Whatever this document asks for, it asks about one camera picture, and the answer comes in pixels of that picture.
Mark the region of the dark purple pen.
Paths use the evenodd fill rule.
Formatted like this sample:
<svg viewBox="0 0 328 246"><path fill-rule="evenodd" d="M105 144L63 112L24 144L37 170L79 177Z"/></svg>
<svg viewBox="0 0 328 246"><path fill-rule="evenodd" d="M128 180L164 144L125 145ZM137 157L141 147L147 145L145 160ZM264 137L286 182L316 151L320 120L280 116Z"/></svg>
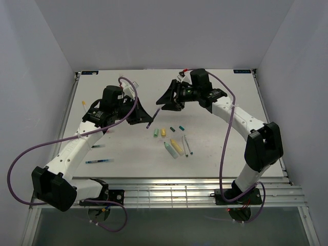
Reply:
<svg viewBox="0 0 328 246"><path fill-rule="evenodd" d="M160 108L158 108L158 109L156 110L156 112L155 112L154 115L152 116L151 121L147 124L146 129L149 129L149 127L150 127L151 124L153 123L153 121L154 121L155 117L157 116L157 114L159 113L159 111L160 111Z"/></svg>

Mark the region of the mint green highlighter cap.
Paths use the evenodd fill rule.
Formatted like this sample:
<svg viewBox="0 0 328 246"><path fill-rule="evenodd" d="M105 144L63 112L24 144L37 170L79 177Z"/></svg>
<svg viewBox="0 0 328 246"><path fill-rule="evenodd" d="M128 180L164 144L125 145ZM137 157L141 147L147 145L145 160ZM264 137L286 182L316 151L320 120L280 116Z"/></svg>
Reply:
<svg viewBox="0 0 328 246"><path fill-rule="evenodd" d="M154 129L154 132L153 132L153 137L158 137L159 135L159 129Z"/></svg>

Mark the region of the yellow highlighter pen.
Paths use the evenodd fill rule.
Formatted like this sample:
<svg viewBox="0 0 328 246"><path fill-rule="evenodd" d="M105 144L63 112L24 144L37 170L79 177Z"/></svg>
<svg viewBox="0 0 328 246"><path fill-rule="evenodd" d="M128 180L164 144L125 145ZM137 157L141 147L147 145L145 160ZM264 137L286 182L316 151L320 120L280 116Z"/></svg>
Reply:
<svg viewBox="0 0 328 246"><path fill-rule="evenodd" d="M180 156L183 156L184 155L184 151L181 148L181 146L178 144L178 142L176 140L174 140L174 139L170 139L170 142L171 142L171 145L173 146L173 148L177 151L177 153Z"/></svg>

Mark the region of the green capped white marker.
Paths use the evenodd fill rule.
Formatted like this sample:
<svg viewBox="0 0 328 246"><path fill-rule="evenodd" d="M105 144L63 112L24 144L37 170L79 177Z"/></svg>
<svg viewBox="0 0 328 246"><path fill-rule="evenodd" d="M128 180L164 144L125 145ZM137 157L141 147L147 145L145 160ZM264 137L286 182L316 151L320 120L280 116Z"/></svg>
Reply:
<svg viewBox="0 0 328 246"><path fill-rule="evenodd" d="M190 145L189 145L189 142L188 142L188 140L187 140L186 135L184 135L184 140L185 140L185 142L186 142L186 145L187 145L187 148L188 148L188 151L189 151L190 155L193 155L193 151L192 151L192 149L191 149L191 147L190 147Z"/></svg>

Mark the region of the yellow capped white marker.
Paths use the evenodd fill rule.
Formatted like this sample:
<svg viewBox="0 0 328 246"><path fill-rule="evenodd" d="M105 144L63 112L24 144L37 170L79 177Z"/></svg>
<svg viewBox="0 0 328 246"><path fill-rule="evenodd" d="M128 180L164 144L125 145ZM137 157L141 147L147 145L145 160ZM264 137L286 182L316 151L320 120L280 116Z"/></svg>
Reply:
<svg viewBox="0 0 328 246"><path fill-rule="evenodd" d="M87 112L87 106L86 106L86 103L84 100L82 101L82 106L83 106L84 111Z"/></svg>

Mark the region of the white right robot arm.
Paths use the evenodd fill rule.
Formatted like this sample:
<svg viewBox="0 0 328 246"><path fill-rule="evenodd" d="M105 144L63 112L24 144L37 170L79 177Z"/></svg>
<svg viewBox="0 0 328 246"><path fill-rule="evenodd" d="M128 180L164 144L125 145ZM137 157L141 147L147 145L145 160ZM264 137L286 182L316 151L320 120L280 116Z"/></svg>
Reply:
<svg viewBox="0 0 328 246"><path fill-rule="evenodd" d="M231 188L220 190L225 202L244 203L250 197L263 173L283 156L283 146L279 126L254 118L236 105L236 96L227 85L215 89L210 77L216 76L205 69L184 69L171 81L164 95L157 100L162 110L181 111L187 102L198 102L202 108L221 118L228 124L219 168L222 179L223 162L230 136L234 129L246 141L245 165L233 181Z"/></svg>

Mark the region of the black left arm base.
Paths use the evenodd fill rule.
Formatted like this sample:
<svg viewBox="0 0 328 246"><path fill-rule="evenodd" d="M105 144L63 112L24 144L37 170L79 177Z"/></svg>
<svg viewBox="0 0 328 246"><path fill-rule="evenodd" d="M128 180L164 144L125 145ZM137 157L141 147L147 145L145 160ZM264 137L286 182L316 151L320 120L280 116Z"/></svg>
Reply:
<svg viewBox="0 0 328 246"><path fill-rule="evenodd" d="M80 201L78 204L80 206L109 206L110 204L100 202L100 200L113 201L121 205L124 204L125 190L105 190L100 193L100 196L97 198L89 198L89 200L98 202L89 202L89 201Z"/></svg>

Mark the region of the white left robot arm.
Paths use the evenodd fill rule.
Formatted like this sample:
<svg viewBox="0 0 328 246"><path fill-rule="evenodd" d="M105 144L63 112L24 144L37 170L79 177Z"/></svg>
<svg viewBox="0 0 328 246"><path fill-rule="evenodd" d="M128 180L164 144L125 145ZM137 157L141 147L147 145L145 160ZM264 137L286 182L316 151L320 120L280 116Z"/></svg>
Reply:
<svg viewBox="0 0 328 246"><path fill-rule="evenodd" d="M136 84L106 86L102 98L96 100L82 117L75 133L58 155L44 168L36 167L31 176L36 198L67 211L76 202L96 204L108 201L108 184L96 178L73 181L73 176L84 157L118 120L128 124L152 122L135 94Z"/></svg>

